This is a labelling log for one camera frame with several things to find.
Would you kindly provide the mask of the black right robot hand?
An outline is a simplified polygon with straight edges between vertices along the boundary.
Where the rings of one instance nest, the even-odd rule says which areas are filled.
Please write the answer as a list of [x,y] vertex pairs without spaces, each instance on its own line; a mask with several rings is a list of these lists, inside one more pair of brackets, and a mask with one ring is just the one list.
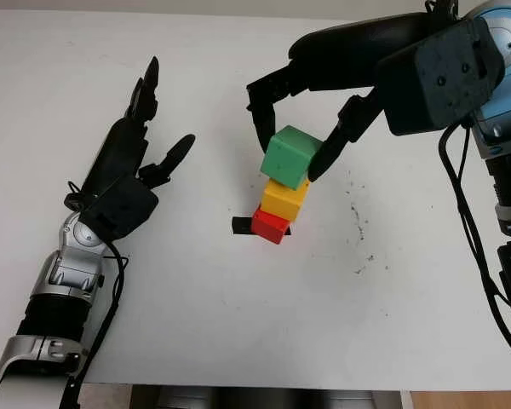
[[248,109],[261,148],[268,147],[276,132],[274,103],[305,90],[369,87],[367,96],[347,100],[335,128],[313,156],[307,176],[310,181],[319,179],[382,111],[375,80],[377,63],[427,37],[430,17],[428,12],[401,14],[333,26],[298,39],[290,47],[287,66],[247,86]]

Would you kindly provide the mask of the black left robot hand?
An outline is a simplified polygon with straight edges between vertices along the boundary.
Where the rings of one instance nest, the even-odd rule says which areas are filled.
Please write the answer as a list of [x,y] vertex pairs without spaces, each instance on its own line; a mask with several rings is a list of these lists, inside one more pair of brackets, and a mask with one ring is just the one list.
[[150,189],[170,182],[171,173],[192,148],[195,135],[182,137],[160,164],[141,164],[148,147],[146,123],[153,120],[158,108],[158,74],[158,58],[152,57],[145,75],[135,84],[125,114],[110,128],[83,185],[71,187],[67,194],[68,209],[80,211],[89,207],[123,176],[133,176]]

